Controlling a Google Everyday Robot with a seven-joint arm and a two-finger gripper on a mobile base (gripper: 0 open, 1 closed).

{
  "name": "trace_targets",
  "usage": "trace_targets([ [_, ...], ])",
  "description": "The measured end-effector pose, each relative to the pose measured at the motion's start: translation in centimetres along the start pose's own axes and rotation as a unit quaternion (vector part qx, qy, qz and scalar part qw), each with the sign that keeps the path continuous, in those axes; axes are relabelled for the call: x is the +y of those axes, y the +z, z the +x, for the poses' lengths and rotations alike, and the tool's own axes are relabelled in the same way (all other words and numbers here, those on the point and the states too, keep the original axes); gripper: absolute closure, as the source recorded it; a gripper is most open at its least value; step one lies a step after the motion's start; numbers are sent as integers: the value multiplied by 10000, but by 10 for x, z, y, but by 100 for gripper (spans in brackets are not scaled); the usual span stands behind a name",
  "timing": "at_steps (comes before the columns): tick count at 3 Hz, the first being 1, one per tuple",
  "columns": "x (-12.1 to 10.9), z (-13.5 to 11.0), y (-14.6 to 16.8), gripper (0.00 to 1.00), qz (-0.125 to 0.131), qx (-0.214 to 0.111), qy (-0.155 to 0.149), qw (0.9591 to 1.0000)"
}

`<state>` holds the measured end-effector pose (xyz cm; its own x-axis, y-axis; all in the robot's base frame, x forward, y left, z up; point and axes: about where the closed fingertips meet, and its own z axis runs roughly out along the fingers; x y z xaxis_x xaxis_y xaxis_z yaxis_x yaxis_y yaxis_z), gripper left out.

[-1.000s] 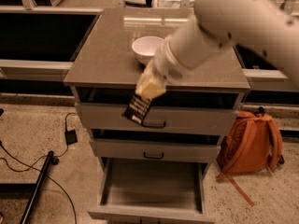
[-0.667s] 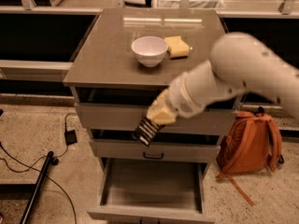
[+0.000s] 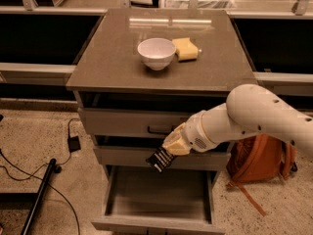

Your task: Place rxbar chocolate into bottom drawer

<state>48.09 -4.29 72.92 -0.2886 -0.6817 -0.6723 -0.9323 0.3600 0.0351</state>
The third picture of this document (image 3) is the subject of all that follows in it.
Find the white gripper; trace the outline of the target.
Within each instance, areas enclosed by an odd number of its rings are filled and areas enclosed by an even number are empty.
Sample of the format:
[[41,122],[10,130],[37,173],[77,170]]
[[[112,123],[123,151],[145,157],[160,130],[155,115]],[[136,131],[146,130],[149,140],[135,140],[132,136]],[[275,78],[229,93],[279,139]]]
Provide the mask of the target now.
[[186,156],[191,149],[204,153],[215,149],[218,143],[213,142],[205,131],[209,127],[210,111],[200,111],[177,126],[163,141],[161,147],[174,156]]

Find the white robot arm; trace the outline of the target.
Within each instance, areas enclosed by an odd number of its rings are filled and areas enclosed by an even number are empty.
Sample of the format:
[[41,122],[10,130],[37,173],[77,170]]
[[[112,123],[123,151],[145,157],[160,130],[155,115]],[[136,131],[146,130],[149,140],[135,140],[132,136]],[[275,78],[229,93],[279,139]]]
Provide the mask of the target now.
[[189,117],[164,139],[162,147],[172,155],[185,156],[192,150],[203,153],[223,142],[257,134],[267,134],[313,155],[312,117],[254,84],[234,88],[225,103]]

